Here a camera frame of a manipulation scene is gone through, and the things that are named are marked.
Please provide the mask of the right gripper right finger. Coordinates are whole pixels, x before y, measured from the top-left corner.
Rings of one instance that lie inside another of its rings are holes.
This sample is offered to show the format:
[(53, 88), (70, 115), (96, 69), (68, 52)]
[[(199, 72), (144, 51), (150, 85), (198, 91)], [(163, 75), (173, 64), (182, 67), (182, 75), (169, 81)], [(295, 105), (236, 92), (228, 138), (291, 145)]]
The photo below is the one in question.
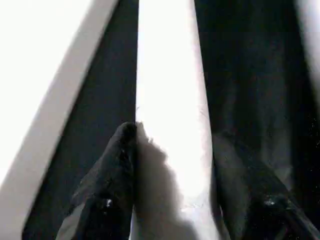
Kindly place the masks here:
[(232, 240), (318, 240), (320, 231), (254, 152), (230, 134), (213, 136), (222, 218)]

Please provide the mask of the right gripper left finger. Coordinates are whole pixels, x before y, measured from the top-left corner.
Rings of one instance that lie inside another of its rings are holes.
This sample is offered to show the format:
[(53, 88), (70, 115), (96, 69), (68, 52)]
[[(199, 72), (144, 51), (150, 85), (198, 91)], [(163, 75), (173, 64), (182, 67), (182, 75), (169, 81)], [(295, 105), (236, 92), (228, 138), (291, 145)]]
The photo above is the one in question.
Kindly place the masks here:
[(74, 191), (56, 239), (129, 239), (136, 162), (137, 125), (125, 122)]

